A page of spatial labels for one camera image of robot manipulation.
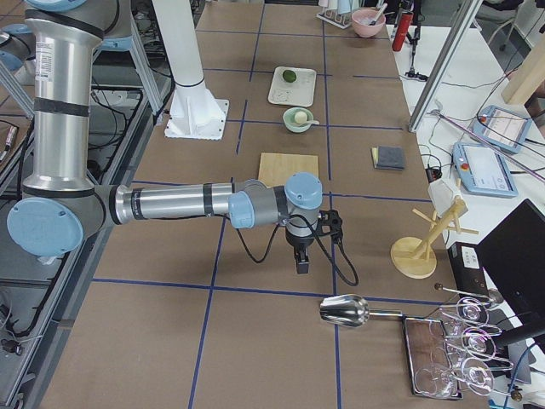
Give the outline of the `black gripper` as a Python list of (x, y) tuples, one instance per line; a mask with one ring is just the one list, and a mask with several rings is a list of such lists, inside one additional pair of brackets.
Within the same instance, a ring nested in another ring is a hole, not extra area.
[(307, 274), (309, 272), (309, 256), (306, 246), (297, 246), (294, 248), (295, 267), (298, 274)]

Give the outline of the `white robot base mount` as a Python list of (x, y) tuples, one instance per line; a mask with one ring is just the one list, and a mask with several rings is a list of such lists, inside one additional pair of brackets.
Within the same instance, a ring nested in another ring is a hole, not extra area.
[(219, 141), (229, 101), (216, 99), (206, 86), (190, 3), (157, 0), (152, 4), (175, 83), (165, 135)]

